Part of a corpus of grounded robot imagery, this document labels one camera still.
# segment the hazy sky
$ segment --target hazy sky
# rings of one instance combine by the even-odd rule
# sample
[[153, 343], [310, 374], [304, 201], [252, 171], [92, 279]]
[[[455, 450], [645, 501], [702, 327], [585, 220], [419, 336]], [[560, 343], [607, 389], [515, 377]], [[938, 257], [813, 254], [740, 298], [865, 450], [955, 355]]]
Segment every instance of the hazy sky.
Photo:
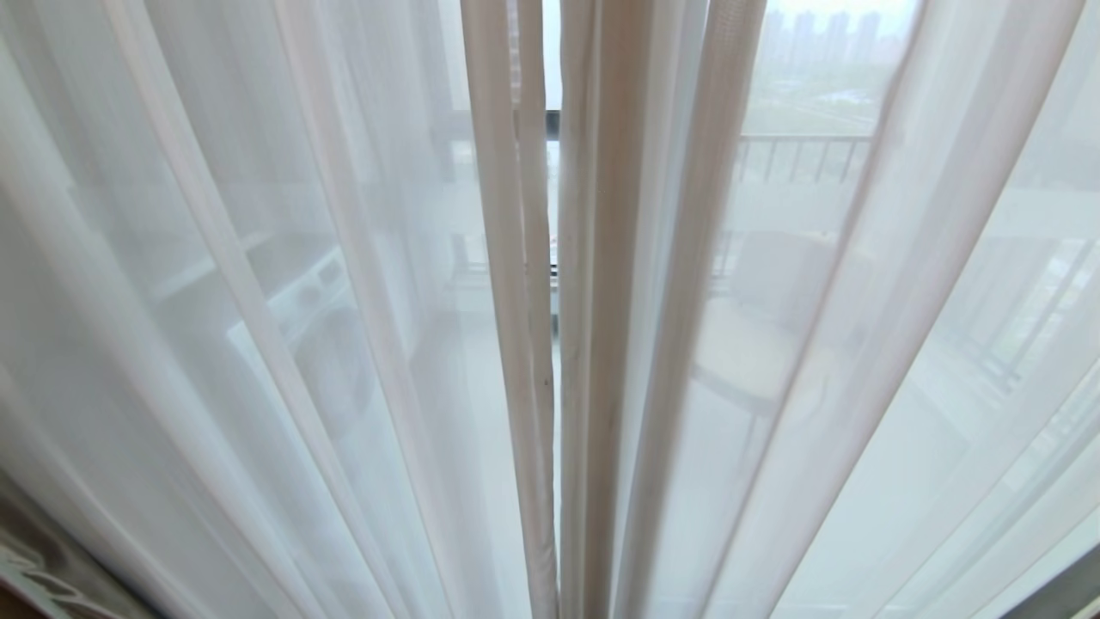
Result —
[[817, 30], [824, 30], [828, 15], [833, 13], [851, 13], [848, 29], [855, 30], [858, 16], [862, 13], [881, 13], [882, 23], [879, 34], [901, 34], [912, 18], [916, 0], [769, 0], [769, 11], [781, 11], [796, 15], [804, 11], [821, 15], [815, 20]]

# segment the metal railing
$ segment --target metal railing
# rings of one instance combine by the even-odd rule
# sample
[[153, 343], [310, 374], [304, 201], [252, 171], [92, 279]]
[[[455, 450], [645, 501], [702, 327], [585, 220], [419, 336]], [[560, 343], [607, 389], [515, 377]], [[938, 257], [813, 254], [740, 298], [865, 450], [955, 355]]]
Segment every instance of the metal railing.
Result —
[[844, 183], [862, 169], [870, 141], [870, 135], [745, 134], [737, 147], [734, 176], [740, 183], [777, 178], [781, 183]]

